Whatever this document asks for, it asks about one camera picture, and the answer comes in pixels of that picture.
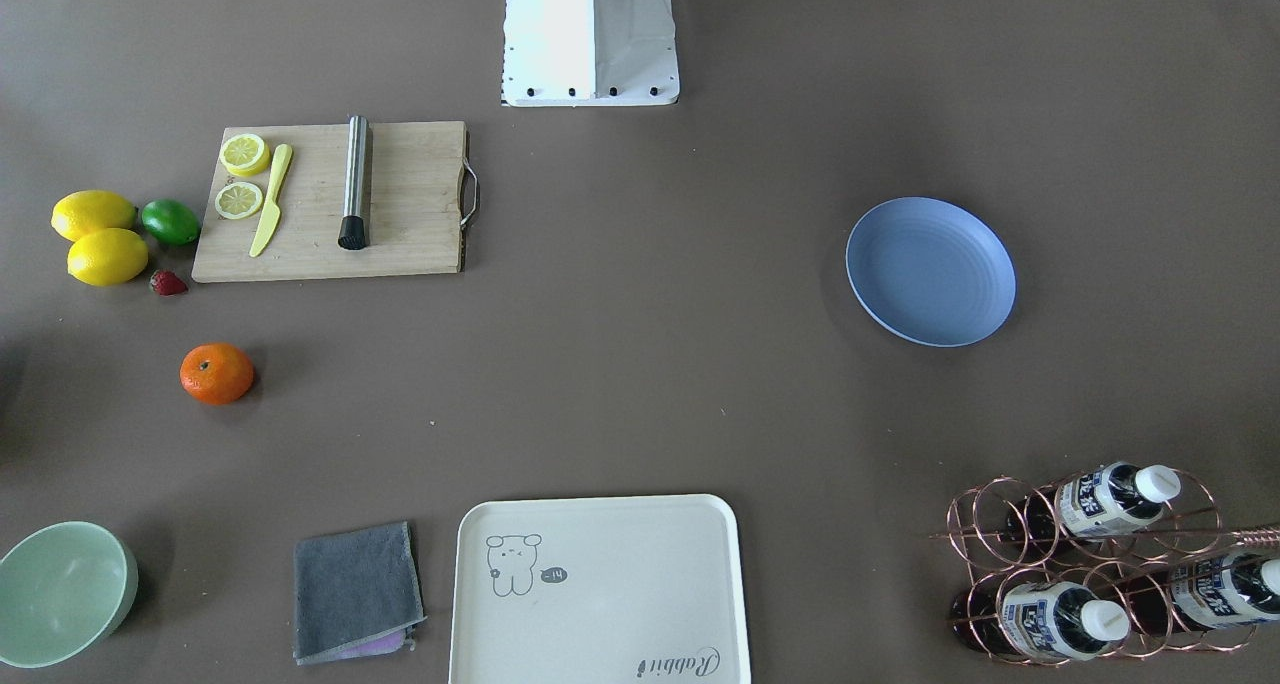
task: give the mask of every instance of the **strawberry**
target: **strawberry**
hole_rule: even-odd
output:
[[[163,297],[180,295],[187,291],[187,283],[178,274],[161,269],[151,275],[151,291]]]

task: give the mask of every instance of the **gray towel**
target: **gray towel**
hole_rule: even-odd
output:
[[[293,584],[300,665],[394,652],[426,619],[407,521],[298,542]]]

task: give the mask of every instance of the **whole yellow lemon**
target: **whole yellow lemon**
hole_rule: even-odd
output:
[[[88,190],[67,195],[54,205],[49,223],[73,242],[100,229],[128,229],[133,227],[137,210],[123,196],[102,190]]]
[[[133,229],[99,229],[67,252],[67,273],[86,284],[123,284],[147,268],[147,243]]]

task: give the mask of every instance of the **dark bottle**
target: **dark bottle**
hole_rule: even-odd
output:
[[[1217,556],[1135,579],[1125,593],[1134,619],[1153,637],[1280,621],[1280,557]]]
[[[954,624],[965,647],[997,656],[1028,657],[1042,664],[1091,660],[1129,635],[1124,607],[1098,598],[1079,584],[1020,584],[998,606],[989,593],[972,597],[968,621]],[[965,594],[951,606],[965,619]]]
[[[1044,497],[1027,497],[1019,509],[1027,525],[1018,512],[1010,511],[1002,538],[1019,543],[1025,538],[1028,551],[1044,555],[1050,553],[1056,532],[1060,537],[1080,538],[1133,533],[1158,520],[1165,502],[1179,492],[1181,479],[1167,466],[1139,469],[1116,461],[1061,484],[1056,492],[1042,489]],[[1053,503],[1052,510],[1047,502]]]

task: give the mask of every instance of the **white bottle cap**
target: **white bottle cap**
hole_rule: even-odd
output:
[[[1183,491],[1178,473],[1161,464],[1139,469],[1133,482],[1138,484],[1139,494],[1156,503],[1167,502]]]
[[[1094,599],[1080,607],[1084,631],[1101,642],[1119,642],[1129,635],[1129,615],[1115,602]]]
[[[1272,592],[1280,593],[1280,558],[1262,562],[1262,585]]]

